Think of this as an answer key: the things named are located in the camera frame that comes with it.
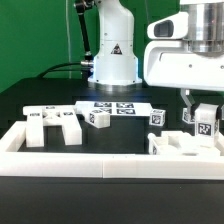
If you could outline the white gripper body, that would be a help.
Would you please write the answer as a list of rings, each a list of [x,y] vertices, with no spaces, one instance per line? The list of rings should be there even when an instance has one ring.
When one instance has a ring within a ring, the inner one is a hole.
[[[224,91],[224,19],[181,11],[147,28],[144,80],[150,86]]]

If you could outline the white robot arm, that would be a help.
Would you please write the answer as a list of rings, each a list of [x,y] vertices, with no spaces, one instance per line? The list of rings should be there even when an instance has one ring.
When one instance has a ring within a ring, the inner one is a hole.
[[[178,13],[147,27],[143,76],[133,53],[134,17],[119,0],[95,2],[100,50],[89,85],[123,91],[150,86],[224,92],[224,0],[180,0]]]

